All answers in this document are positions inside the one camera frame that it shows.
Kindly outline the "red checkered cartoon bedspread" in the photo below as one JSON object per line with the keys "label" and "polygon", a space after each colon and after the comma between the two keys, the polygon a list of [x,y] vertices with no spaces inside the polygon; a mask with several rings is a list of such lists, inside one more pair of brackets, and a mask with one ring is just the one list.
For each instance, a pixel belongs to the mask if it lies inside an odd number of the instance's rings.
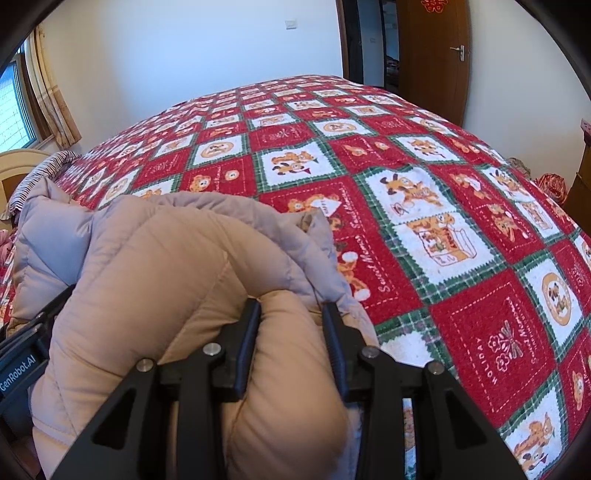
{"label": "red checkered cartoon bedspread", "polygon": [[[461,127],[375,87],[301,75],[176,104],[43,180],[93,211],[121,195],[214,192],[322,213],[374,326],[368,345],[441,362],[522,479],[589,477],[590,238]],[[21,211],[1,263],[1,342]],[[1,475],[56,479],[33,447],[2,439]]]}

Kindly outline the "beige wooden headboard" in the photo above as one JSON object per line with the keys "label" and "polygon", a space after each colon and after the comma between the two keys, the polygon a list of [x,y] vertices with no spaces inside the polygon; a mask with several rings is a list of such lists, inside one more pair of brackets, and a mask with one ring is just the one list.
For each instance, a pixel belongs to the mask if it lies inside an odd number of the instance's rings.
{"label": "beige wooden headboard", "polygon": [[18,180],[33,170],[38,164],[49,157],[42,150],[25,148],[0,154],[1,198],[7,202],[17,186]]}

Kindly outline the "brown wooden cabinet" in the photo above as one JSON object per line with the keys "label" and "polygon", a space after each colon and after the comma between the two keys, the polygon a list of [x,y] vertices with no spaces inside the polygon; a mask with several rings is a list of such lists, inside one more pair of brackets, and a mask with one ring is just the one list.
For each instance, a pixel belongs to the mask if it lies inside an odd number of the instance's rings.
{"label": "brown wooden cabinet", "polygon": [[591,136],[590,123],[581,120],[585,148],[580,166],[564,207],[567,214],[587,234],[591,232]]}

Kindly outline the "brown wooden door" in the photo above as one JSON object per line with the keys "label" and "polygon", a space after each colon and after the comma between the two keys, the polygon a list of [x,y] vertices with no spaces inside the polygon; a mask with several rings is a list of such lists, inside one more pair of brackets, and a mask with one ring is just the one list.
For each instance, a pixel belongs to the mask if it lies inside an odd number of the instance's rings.
{"label": "brown wooden door", "polygon": [[[461,126],[470,81],[471,25],[466,0],[448,0],[442,14],[421,0],[397,3],[400,45],[399,91],[411,103]],[[466,47],[461,62],[451,47]]]}

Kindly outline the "light grey quilted down jacket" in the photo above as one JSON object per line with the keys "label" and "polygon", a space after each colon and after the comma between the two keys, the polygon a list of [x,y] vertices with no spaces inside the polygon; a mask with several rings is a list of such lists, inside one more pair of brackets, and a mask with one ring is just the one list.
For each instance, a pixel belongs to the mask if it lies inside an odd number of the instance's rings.
{"label": "light grey quilted down jacket", "polygon": [[43,180],[21,211],[15,251],[10,333],[73,287],[29,396],[46,475],[137,361],[187,357],[256,298],[249,385],[222,409],[229,477],[353,478],[362,418],[335,387],[322,305],[335,303],[370,345],[378,339],[322,213],[214,192],[121,195],[93,211]]}

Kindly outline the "striped pillow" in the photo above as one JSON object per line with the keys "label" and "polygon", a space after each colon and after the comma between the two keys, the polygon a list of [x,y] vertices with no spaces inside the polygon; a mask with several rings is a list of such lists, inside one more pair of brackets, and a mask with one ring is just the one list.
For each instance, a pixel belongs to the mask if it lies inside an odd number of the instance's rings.
{"label": "striped pillow", "polygon": [[49,157],[31,170],[17,186],[7,202],[1,198],[1,221],[12,222],[22,210],[31,190],[42,179],[56,180],[80,155],[71,150],[49,154]]}

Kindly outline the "dark brown door frame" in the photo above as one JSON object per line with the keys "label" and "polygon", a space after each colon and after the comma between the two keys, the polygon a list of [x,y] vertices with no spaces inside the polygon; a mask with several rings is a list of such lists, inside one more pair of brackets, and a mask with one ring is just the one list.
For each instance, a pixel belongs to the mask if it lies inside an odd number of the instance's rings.
{"label": "dark brown door frame", "polygon": [[353,82],[399,92],[396,1],[338,0],[342,73]]}

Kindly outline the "red paper door decoration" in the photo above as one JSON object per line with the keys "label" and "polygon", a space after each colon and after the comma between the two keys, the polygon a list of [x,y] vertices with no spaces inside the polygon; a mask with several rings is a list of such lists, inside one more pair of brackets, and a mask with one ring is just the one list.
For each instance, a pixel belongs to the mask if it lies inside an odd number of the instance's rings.
{"label": "red paper door decoration", "polygon": [[436,14],[442,14],[448,3],[448,0],[421,0],[422,6],[428,13]]}

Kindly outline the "beige plaid curtain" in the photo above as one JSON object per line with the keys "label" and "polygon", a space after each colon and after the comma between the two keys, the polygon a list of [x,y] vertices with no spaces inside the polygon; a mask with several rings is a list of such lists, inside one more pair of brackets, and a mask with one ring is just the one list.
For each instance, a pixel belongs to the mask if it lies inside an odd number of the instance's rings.
{"label": "beige plaid curtain", "polygon": [[40,26],[32,30],[24,46],[25,64],[35,100],[58,147],[68,149],[81,140],[81,134],[55,81]]}

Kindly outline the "window with white frame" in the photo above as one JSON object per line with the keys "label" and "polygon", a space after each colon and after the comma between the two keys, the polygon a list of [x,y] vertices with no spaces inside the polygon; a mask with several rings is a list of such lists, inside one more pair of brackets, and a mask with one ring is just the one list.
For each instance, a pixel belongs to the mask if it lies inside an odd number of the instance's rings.
{"label": "window with white frame", "polygon": [[22,61],[15,56],[1,75],[1,152],[30,147],[40,133],[28,100]]}

